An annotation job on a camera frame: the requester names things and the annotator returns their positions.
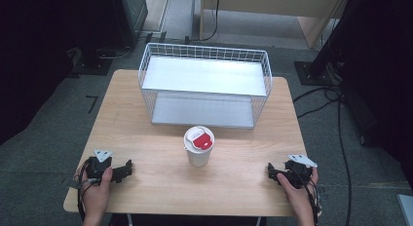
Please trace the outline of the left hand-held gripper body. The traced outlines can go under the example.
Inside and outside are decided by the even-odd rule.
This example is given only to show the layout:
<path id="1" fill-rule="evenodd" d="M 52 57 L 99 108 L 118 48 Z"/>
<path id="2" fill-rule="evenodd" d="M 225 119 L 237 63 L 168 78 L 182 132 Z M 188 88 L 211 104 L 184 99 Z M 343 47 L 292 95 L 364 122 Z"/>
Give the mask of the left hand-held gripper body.
<path id="1" fill-rule="evenodd" d="M 87 176 L 89 179 L 100 180 L 107 168 L 112 164 L 112 151 L 94 150 L 94 154 L 88 159 Z"/>

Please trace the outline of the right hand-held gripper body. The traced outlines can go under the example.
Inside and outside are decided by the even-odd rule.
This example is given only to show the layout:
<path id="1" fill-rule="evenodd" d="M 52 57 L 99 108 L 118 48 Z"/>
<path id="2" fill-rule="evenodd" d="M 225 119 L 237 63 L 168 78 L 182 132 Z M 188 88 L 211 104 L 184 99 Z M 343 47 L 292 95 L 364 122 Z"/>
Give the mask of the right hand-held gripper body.
<path id="1" fill-rule="evenodd" d="M 293 187 L 299 188 L 310 181 L 313 168 L 317 166 L 318 164 L 306 155 L 288 155 L 288 161 L 284 163 L 285 172 L 283 175 Z"/>

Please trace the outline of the person's left hand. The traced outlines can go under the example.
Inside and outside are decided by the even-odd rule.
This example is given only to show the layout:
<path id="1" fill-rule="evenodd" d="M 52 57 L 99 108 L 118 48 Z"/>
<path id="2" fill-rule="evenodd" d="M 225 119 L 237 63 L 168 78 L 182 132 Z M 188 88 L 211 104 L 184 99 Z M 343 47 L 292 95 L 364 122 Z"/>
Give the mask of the person's left hand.
<path id="1" fill-rule="evenodd" d="M 89 185 L 84 192 L 82 200 L 85 208 L 85 220 L 100 220 L 106 212 L 109 201 L 109 189 L 113 170 L 107 168 L 99 185 Z"/>

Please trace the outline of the person's right hand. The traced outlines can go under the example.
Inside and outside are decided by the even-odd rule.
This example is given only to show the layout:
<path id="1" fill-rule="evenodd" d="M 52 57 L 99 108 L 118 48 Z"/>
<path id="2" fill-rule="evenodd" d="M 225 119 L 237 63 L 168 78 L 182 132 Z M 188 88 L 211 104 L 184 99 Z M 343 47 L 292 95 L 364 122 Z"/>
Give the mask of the person's right hand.
<path id="1" fill-rule="evenodd" d="M 293 187 L 287 178 L 281 173 L 277 175 L 277 178 L 282 184 L 282 188 L 287 195 L 295 216 L 314 217 L 309 193 L 315 194 L 316 184 L 319 180 L 318 169 L 313 168 L 311 181 L 307 185 L 308 190 L 305 188 L 297 189 Z"/>

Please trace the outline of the white cup with red lid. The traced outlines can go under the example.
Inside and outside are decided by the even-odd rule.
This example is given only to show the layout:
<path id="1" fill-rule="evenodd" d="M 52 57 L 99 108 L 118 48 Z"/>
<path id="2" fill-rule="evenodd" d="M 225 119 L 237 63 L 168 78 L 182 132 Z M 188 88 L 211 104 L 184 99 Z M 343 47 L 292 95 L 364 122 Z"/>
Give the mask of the white cup with red lid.
<path id="1" fill-rule="evenodd" d="M 214 146 L 212 131 L 203 126 L 192 127 L 184 134 L 183 141 L 189 163 L 196 168 L 205 166 Z"/>

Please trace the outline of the black flat stand base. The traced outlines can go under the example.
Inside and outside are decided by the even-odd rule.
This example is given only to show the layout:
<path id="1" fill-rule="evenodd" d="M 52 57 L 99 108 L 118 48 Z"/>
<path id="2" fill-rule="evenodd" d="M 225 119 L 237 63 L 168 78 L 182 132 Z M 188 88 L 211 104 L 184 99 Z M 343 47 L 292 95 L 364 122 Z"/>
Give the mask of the black flat stand base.
<path id="1" fill-rule="evenodd" d="M 79 48 L 67 52 L 72 60 L 73 68 L 70 78 L 79 78 L 81 75 L 106 76 L 112 64 L 111 59 L 85 56 Z"/>

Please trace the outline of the pale blue box corner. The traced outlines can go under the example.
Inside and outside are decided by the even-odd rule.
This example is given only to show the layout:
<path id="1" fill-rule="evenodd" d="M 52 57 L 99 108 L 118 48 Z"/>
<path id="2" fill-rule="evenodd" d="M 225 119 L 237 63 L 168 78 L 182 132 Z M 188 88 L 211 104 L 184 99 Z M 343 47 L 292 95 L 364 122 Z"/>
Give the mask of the pale blue box corner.
<path id="1" fill-rule="evenodd" d="M 413 196 L 398 194 L 397 200 L 407 226 L 413 226 Z"/>

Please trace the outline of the black stand with square base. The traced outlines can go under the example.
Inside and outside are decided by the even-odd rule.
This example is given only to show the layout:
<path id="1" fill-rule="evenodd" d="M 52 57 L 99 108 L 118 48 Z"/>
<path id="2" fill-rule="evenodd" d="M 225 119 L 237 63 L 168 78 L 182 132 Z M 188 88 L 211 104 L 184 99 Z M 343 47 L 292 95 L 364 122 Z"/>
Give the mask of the black stand with square base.
<path id="1" fill-rule="evenodd" d="M 345 0 L 346 5 L 342 17 L 330 36 L 322 45 L 317 57 L 312 61 L 295 61 L 294 67 L 300 83 L 307 86 L 332 86 L 333 81 L 328 73 L 327 65 L 343 56 L 343 39 L 351 26 L 351 19 L 358 12 L 363 0 Z"/>

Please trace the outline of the dark cabinet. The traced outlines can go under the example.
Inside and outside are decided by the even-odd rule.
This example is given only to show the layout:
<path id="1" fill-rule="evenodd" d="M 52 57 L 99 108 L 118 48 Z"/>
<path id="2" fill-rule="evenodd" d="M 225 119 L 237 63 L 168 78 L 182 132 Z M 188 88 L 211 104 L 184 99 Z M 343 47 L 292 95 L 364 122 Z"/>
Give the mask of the dark cabinet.
<path id="1" fill-rule="evenodd" d="M 112 0 L 123 47 L 133 47 L 148 15 L 146 0 Z"/>

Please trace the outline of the beige wooden board furniture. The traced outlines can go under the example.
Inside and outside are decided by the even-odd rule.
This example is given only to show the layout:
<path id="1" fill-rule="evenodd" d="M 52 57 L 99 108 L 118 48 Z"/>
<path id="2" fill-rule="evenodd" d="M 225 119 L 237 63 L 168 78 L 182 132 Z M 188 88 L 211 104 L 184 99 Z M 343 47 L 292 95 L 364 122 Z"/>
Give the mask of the beige wooden board furniture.
<path id="1" fill-rule="evenodd" d="M 314 48 L 331 19 L 339 19 L 348 0 L 201 0 L 200 37 L 204 37 L 204 10 L 297 17 L 309 48 Z"/>

